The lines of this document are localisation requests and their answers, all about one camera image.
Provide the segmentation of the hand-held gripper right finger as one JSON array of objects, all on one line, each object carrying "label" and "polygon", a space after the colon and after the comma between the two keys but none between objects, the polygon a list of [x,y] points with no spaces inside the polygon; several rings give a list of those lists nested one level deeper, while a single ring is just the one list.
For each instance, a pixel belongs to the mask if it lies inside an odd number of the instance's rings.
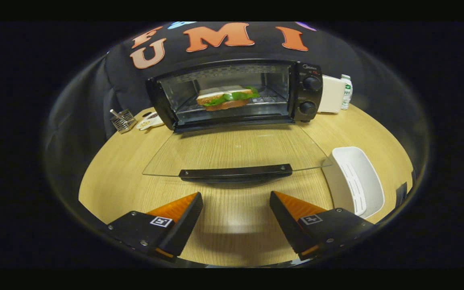
[{"label": "hand-held gripper right finger", "polygon": [[329,257],[375,230],[375,224],[346,209],[326,210],[278,191],[271,191],[269,207],[300,259]]}]

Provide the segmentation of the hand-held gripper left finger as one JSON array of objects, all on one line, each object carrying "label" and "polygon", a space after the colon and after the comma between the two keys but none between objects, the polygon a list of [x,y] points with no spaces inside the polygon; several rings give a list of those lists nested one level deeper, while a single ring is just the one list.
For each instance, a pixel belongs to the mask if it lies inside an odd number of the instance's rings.
[{"label": "hand-held gripper left finger", "polygon": [[105,230],[142,255],[173,262],[184,250],[203,206],[201,193],[195,192],[146,213],[130,211]]}]

